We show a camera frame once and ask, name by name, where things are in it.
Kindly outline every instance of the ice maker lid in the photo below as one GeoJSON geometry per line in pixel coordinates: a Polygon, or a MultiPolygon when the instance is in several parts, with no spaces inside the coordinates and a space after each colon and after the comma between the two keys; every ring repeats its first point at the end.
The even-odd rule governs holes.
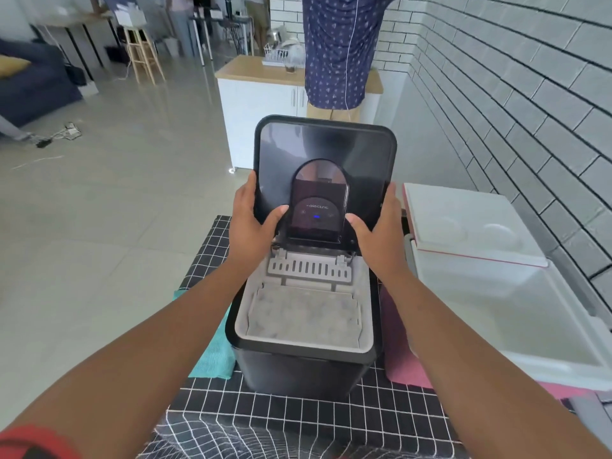
{"type": "Polygon", "coordinates": [[[417,249],[547,267],[505,196],[419,184],[403,192],[417,249]]]}
{"type": "Polygon", "coordinates": [[[397,141],[386,127],[270,115],[255,130],[255,217],[264,222],[282,204],[284,243],[357,250],[345,221],[378,221],[391,180],[397,141]]]}

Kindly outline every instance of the white cooler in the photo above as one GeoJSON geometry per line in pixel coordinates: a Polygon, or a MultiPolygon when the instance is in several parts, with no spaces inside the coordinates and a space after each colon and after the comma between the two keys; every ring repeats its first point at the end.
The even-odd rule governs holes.
{"type": "Polygon", "coordinates": [[[612,389],[612,334],[506,197],[404,184],[421,282],[533,379],[612,389]]]}

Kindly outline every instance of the navy sofa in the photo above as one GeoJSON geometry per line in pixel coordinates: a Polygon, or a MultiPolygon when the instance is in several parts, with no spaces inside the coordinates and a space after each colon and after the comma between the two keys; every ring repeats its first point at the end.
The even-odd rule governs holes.
{"type": "Polygon", "coordinates": [[[83,98],[68,79],[59,48],[0,39],[0,54],[32,63],[23,71],[0,79],[0,115],[17,127],[83,98]]]}

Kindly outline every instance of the bar stool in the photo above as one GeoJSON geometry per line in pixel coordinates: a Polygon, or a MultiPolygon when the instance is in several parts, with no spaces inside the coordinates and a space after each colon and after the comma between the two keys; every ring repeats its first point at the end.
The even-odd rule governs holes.
{"type": "Polygon", "coordinates": [[[157,58],[157,52],[155,50],[155,46],[149,37],[149,34],[146,30],[141,29],[139,27],[125,27],[126,30],[126,46],[127,46],[127,54],[130,56],[130,61],[132,62],[132,67],[134,68],[134,74],[136,75],[136,82],[140,84],[140,76],[138,76],[138,65],[142,65],[146,74],[150,77],[153,85],[156,84],[155,77],[153,76],[153,67],[157,67],[159,73],[166,81],[164,76],[164,71],[162,71],[162,66],[159,64],[159,59],[157,58]]]}

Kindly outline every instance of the yellow cushion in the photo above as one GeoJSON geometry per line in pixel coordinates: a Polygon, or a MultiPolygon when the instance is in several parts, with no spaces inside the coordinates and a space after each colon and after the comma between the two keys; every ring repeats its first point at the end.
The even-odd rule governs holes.
{"type": "Polygon", "coordinates": [[[0,54],[0,79],[11,77],[18,72],[23,71],[30,65],[27,59],[13,58],[12,56],[4,56],[0,54]]]}

